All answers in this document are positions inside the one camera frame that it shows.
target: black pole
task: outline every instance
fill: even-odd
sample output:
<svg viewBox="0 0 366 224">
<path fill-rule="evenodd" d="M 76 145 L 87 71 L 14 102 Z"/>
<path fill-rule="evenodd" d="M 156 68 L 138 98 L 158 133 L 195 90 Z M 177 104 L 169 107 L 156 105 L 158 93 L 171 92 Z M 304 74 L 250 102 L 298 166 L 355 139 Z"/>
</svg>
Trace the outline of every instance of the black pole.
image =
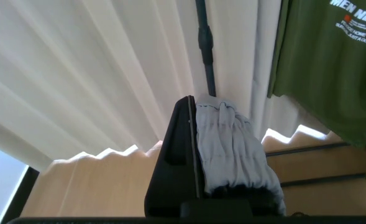
<svg viewBox="0 0 366 224">
<path fill-rule="evenodd" d="M 208 25 L 206 15 L 206 5 L 204 0 L 195 0 L 196 12 L 198 14 L 198 43 L 202 52 L 202 61 L 205 66 L 206 81 L 208 83 L 208 92 L 211 96 L 216 96 L 216 86 L 214 84 L 213 72 L 213 36 Z"/>
</svg>

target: white curtain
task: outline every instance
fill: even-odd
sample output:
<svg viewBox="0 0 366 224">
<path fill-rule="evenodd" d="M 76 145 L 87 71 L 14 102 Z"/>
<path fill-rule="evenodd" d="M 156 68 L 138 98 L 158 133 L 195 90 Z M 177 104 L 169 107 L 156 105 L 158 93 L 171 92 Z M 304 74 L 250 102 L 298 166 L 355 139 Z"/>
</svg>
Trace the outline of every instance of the white curtain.
<svg viewBox="0 0 366 224">
<path fill-rule="evenodd" d="M 305 112 L 266 97 L 280 1 L 206 4 L 217 96 L 258 138 L 293 134 Z M 177 100 L 207 91 L 193 0 L 0 0 L 0 150 L 38 170 L 82 151 L 146 151 Z"/>
</svg>

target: green t-shirt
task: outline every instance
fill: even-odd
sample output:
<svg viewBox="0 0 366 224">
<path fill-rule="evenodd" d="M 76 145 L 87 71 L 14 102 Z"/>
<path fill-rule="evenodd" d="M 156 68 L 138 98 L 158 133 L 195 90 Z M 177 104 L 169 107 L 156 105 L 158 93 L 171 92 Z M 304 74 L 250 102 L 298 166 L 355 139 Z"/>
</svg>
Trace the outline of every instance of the green t-shirt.
<svg viewBox="0 0 366 224">
<path fill-rule="evenodd" d="M 268 96 L 366 145 L 366 1 L 283 0 Z"/>
</svg>

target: black bar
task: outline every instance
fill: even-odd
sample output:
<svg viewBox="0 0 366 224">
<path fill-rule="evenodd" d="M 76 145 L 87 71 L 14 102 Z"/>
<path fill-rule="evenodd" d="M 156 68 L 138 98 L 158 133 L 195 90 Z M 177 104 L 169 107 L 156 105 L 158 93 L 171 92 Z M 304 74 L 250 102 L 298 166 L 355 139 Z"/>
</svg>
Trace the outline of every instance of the black bar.
<svg viewBox="0 0 366 224">
<path fill-rule="evenodd" d="M 308 185 L 308 184 L 321 184 L 321 183 L 329 183 L 329 182 L 337 182 L 342 180 L 352 180 L 358 178 L 365 178 L 366 173 L 358 173 L 358 174 L 348 174 L 348 175 L 338 175 L 332 177 L 320 177 L 306 180 L 294 180 L 289 182 L 281 183 L 281 187 L 291 187 L 298 185 Z"/>
<path fill-rule="evenodd" d="M 38 178 L 39 172 L 29 167 L 24 177 L 21 180 L 20 186 L 18 187 L 14 198 L 12 199 L 9 207 L 4 214 L 1 224 L 8 223 L 9 221 L 20 217 L 22 209 L 28 200 L 32 188 L 34 187 L 35 181 Z"/>
<path fill-rule="evenodd" d="M 279 151 L 279 152 L 269 152 L 269 153 L 266 153 L 266 156 L 267 157 L 280 156 L 280 155 L 292 154 L 292 153 L 297 153 L 297 152 L 308 152 L 308 151 L 330 149 L 330 148 L 334 148 L 334 147 L 343 147 L 343 146 L 350 146 L 350 144 L 348 144 L 346 142 L 339 142 L 339 143 L 326 144 L 326 145 L 322 145 L 322 146 L 301 147 L 301 148 L 288 149 L 288 150 Z"/>
<path fill-rule="evenodd" d="M 211 96 L 216 96 L 216 86 L 214 84 L 213 71 L 213 36 L 208 25 L 206 16 L 206 5 L 204 0 L 196 0 L 196 13 L 198 15 L 198 43 L 202 53 L 202 61 L 205 66 L 206 81 L 208 83 L 208 92 Z"/>
</svg>

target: gray fabric cover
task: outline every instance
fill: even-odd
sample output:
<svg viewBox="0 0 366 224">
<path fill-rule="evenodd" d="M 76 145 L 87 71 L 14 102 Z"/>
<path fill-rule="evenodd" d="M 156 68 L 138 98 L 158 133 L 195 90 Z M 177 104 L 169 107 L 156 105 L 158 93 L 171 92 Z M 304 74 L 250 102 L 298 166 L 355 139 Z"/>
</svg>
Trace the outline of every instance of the gray fabric cover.
<svg viewBox="0 0 366 224">
<path fill-rule="evenodd" d="M 286 212 L 280 181 L 267 165 L 263 146 L 249 120 L 234 104 L 209 95 L 196 103 L 198 149 L 205 176 L 205 192 L 228 185 L 265 187 L 275 196 L 279 213 Z"/>
</svg>

